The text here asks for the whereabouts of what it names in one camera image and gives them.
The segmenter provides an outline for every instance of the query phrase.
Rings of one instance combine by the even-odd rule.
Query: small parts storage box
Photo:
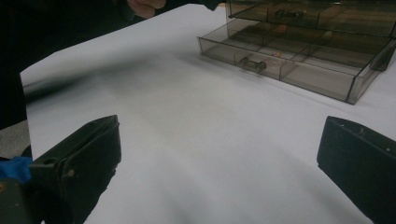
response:
[[[201,52],[355,104],[396,49],[396,1],[229,0]]]

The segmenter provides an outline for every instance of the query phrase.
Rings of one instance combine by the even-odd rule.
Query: finger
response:
[[[136,0],[138,3],[149,5],[156,9],[163,8],[165,6],[166,0]]]
[[[128,5],[136,16],[148,19],[155,15],[154,7],[138,3],[136,0],[128,0]]]

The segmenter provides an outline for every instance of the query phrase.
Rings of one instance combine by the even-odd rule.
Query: table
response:
[[[34,157],[117,114],[122,162],[86,223],[371,223],[316,156],[328,116],[396,139],[396,63],[347,105],[200,55],[225,18],[187,5],[26,69],[64,86],[27,107]]]

